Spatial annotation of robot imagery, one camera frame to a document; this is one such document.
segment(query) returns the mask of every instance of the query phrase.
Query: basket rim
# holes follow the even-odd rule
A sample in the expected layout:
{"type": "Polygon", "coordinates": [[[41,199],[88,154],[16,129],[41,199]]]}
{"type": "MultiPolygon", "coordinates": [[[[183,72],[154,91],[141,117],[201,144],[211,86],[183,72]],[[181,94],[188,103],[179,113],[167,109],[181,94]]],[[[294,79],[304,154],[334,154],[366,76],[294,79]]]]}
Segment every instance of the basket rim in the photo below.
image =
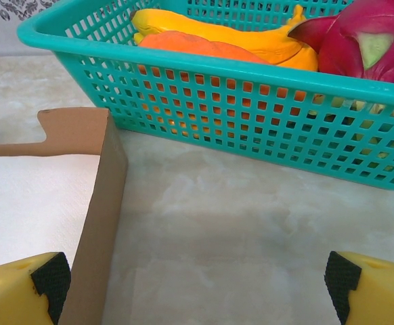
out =
{"type": "Polygon", "coordinates": [[[196,74],[242,79],[266,85],[318,92],[324,95],[336,94],[336,96],[346,99],[394,106],[394,83],[223,58],[202,58],[188,53],[146,49],[126,44],[91,41],[39,32],[40,26],[60,19],[61,15],[68,14],[72,10],[78,10],[81,5],[84,5],[84,2],[85,0],[61,0],[50,8],[33,15],[17,27],[19,40],[27,46],[52,52],[173,68],[192,71],[196,74]],[[123,46],[127,46],[126,51],[123,51],[123,46]]]}

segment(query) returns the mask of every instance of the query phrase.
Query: basket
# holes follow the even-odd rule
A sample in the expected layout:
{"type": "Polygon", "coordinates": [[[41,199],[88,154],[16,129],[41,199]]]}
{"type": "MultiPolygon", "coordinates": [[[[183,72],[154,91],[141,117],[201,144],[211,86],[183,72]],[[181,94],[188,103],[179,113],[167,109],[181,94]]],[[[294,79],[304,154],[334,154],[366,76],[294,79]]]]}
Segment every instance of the basket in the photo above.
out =
{"type": "Polygon", "coordinates": [[[394,84],[135,46],[129,14],[173,10],[240,30],[277,28],[341,0],[60,0],[18,27],[54,52],[119,128],[394,190],[394,84]]]}

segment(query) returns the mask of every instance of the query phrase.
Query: cardboard box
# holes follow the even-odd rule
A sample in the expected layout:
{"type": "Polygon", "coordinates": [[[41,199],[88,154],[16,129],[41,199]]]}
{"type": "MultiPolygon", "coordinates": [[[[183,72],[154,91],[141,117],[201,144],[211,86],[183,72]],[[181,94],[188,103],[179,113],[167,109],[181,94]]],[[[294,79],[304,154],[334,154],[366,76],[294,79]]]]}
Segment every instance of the cardboard box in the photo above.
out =
{"type": "Polygon", "coordinates": [[[93,195],[71,270],[71,285],[59,322],[60,325],[99,325],[121,212],[127,157],[107,109],[42,110],[38,119],[47,135],[44,142],[0,145],[0,156],[100,155],[93,195]]]}

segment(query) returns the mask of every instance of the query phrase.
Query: yellow banana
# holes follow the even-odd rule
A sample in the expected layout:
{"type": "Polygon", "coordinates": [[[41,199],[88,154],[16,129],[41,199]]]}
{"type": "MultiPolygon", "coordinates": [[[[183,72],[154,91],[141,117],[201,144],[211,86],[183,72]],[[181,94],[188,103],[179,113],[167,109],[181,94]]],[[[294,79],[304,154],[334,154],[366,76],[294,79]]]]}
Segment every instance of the yellow banana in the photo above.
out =
{"type": "Polygon", "coordinates": [[[306,20],[303,8],[296,5],[293,17],[285,25],[263,32],[242,32],[234,28],[199,22],[181,14],[162,9],[141,9],[131,14],[131,21],[138,30],[134,40],[138,44],[149,34],[178,30],[197,35],[209,41],[218,41],[242,47],[270,64],[279,64],[294,57],[304,44],[287,36],[288,31],[306,20]]]}

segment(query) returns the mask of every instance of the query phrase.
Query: pink dragon fruit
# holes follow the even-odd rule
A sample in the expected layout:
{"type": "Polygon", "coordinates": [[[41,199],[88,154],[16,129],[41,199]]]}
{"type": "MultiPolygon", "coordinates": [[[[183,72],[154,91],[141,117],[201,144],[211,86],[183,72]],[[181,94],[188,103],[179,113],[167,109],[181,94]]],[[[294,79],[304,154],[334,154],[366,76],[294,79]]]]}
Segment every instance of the pink dragon fruit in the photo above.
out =
{"type": "Polygon", "coordinates": [[[289,37],[319,54],[319,71],[394,83],[394,0],[355,0],[336,16],[310,18],[289,37]]]}

